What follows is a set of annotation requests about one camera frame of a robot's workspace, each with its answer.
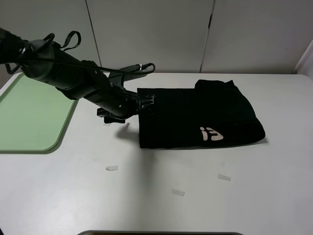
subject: green cutting board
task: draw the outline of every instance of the green cutting board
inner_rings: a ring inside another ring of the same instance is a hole
[[[76,102],[24,74],[0,96],[0,152],[45,152],[61,141]]]

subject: black t-shirt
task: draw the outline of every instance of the black t-shirt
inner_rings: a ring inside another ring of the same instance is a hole
[[[233,81],[199,80],[194,89],[145,89],[154,114],[139,114],[141,148],[226,147],[265,137],[249,101]]]

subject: white logo print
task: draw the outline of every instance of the white logo print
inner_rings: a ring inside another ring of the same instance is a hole
[[[221,135],[217,131],[213,130],[212,128],[207,127],[206,129],[209,131],[210,134],[215,134],[215,135],[211,136],[212,141],[220,141],[220,140],[224,139],[223,135]],[[201,130],[202,135],[203,135],[203,140],[207,141],[207,139],[208,139],[207,132],[205,131],[205,129],[203,127],[200,127],[200,130]]]

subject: white paper piece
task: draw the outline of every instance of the white paper piece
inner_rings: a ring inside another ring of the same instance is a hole
[[[182,191],[179,191],[179,190],[176,190],[176,189],[172,189],[171,190],[173,194],[176,194],[176,195],[179,195],[179,196],[184,196],[185,195],[185,192],[182,192]]]
[[[221,175],[221,174],[219,174],[217,178],[219,178],[221,180],[228,180],[228,181],[230,181],[230,177],[225,176],[225,175]]]
[[[117,170],[117,166],[116,166],[116,165],[113,165],[113,166],[107,166],[107,167],[106,167],[106,170],[108,170],[108,171]]]

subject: white table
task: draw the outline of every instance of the white table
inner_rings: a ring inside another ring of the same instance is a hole
[[[128,131],[122,124],[104,126],[97,107],[80,100],[58,150],[0,155],[4,234],[313,234],[313,82],[303,75],[160,73],[125,85],[132,91],[192,88],[198,79],[233,79],[263,124],[266,141],[144,150],[136,141],[138,117],[127,121]],[[111,165],[118,171],[105,170]]]

